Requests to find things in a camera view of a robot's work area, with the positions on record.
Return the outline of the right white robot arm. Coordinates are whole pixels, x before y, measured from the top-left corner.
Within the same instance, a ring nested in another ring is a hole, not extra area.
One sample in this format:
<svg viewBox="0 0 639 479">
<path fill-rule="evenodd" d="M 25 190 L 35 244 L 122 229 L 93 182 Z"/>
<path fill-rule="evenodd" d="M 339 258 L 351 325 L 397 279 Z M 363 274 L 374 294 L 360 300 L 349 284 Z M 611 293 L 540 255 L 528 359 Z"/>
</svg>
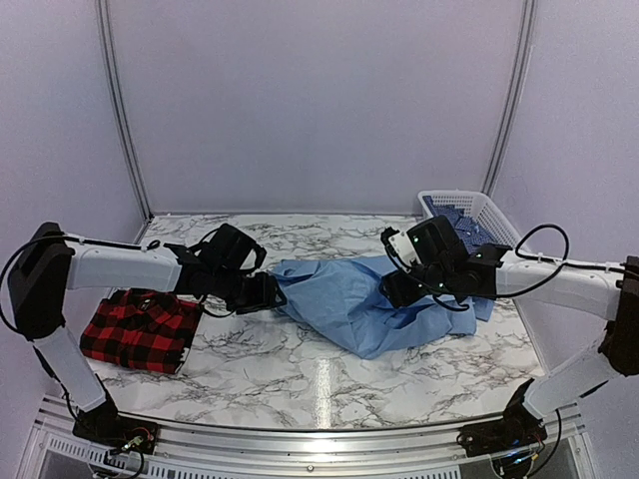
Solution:
<svg viewBox="0 0 639 479">
<path fill-rule="evenodd" d="M 463 445 L 494 440 L 514 447 L 544 437 L 543 420 L 561 406 L 619 376 L 638 373 L 638 259 L 622 263 L 572 262 L 486 244 L 475 253 L 462 246 L 432 248 L 416 240 L 391 240 L 386 253 L 396 270 L 382 281 L 395 306 L 424 295 L 511 299 L 523 297 L 585 312 L 605 321 L 592 345 L 549 373 L 529 379 L 508 400 L 498 420 L 462 428 Z"/>
</svg>

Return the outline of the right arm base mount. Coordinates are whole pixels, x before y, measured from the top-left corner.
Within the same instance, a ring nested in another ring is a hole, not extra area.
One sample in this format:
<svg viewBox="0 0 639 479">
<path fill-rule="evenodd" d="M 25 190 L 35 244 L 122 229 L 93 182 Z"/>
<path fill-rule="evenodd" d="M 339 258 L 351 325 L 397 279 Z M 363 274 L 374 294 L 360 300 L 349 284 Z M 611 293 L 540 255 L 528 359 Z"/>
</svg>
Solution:
<svg viewBox="0 0 639 479">
<path fill-rule="evenodd" d="M 546 429 L 540 423 L 524 425 L 518 420 L 502 418 L 464 425 L 456 443 L 467 457 L 476 457 L 541 444 L 546 438 Z"/>
</svg>

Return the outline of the light blue long sleeve shirt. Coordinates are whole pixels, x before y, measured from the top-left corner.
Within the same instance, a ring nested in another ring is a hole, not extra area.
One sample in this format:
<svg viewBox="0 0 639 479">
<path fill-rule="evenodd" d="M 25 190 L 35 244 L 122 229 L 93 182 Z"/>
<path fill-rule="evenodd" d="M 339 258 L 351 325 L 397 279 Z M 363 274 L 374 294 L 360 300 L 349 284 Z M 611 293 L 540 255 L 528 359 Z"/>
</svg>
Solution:
<svg viewBox="0 0 639 479">
<path fill-rule="evenodd" d="M 394 271 L 385 256 L 328 260 L 283 260 L 272 275 L 287 298 L 279 312 L 363 359 L 422 346 L 447 335 L 473 335 L 487 321 L 494 302 L 469 298 L 466 311 L 450 311 L 426 296 L 395 308 L 381 293 L 381 279 Z"/>
</svg>

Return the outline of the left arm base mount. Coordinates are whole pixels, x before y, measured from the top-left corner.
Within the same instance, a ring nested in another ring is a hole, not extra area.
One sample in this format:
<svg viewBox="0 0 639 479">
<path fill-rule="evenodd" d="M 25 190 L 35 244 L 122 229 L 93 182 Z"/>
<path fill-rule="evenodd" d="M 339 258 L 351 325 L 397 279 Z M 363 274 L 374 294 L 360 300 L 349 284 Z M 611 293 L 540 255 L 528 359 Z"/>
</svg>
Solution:
<svg viewBox="0 0 639 479">
<path fill-rule="evenodd" d="M 90 424 L 88 420 L 78 419 L 74 422 L 74 436 L 94 443 L 122 449 L 131 444 L 131 449 L 143 454 L 152 454 L 156 447 L 159 424 L 126 416 L 118 416 L 114 421 L 103 425 Z"/>
</svg>

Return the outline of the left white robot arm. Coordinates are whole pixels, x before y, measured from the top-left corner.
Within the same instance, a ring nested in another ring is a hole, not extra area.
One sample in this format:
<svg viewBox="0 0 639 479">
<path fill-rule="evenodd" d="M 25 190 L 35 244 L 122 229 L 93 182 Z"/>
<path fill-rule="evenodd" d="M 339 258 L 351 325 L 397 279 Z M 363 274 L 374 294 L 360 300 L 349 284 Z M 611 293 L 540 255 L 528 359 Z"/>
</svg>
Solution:
<svg viewBox="0 0 639 479">
<path fill-rule="evenodd" d="M 194 245 L 139 245 L 87 239 L 43 223 L 2 267 L 1 284 L 12 310 L 2 319 L 33 344 L 89 430 L 102 442 L 116 444 L 126 435 L 126 422 L 66 326 L 67 292 L 136 288 L 212 296 L 235 314 L 269 310 L 287 300 L 276 278 L 262 270 L 266 255 L 254 239 L 229 224 Z"/>
</svg>

